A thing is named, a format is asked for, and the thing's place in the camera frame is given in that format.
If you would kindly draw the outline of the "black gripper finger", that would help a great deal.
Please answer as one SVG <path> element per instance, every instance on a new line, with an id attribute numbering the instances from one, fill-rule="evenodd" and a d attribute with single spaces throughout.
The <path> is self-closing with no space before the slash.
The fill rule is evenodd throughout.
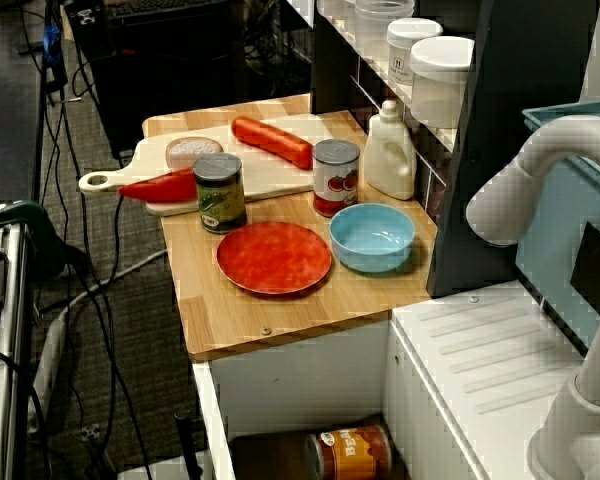
<path id="1" fill-rule="evenodd" d="M 63 6 L 73 38 L 87 59 L 105 59 L 115 55 L 104 1 L 72 0 L 65 1 Z"/>

